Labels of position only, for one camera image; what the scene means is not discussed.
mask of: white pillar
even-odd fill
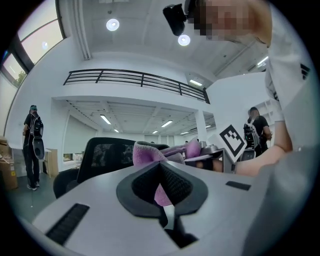
[[[198,110],[194,113],[195,121],[196,121],[196,129],[198,131],[198,139],[199,142],[207,141],[207,129],[206,129],[206,121],[204,112],[202,110]]]

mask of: black vent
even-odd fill
[[[59,245],[63,245],[76,229],[89,210],[89,206],[76,203],[61,219],[46,233],[46,236]]]

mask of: black and white marker board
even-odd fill
[[[216,133],[208,138],[208,141],[219,149],[224,148],[235,163],[247,146],[247,142],[240,134],[232,124],[228,124],[218,128]]]

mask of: person wearing backpack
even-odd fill
[[[256,133],[259,136],[259,145],[257,145],[254,149],[255,156],[258,157],[262,155],[265,151],[267,151],[267,141],[271,140],[272,134],[267,120],[262,115],[260,115],[256,107],[252,107],[249,110],[248,123],[251,122],[252,125],[255,127]]]
[[[25,161],[25,168],[26,174],[29,179],[29,184],[27,188],[33,191],[37,190],[39,187],[39,160],[36,157],[34,146],[33,146],[33,139],[34,139],[34,129],[38,123],[41,122],[41,118],[37,113],[37,106],[32,105],[29,110],[29,114],[26,116],[24,121],[24,128],[23,128],[23,155]]]

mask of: gray floor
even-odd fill
[[[27,177],[18,177],[18,188],[7,192],[7,197],[16,215],[32,222],[46,206],[56,200],[53,182],[45,173],[40,173],[40,187],[36,191],[27,188]]]

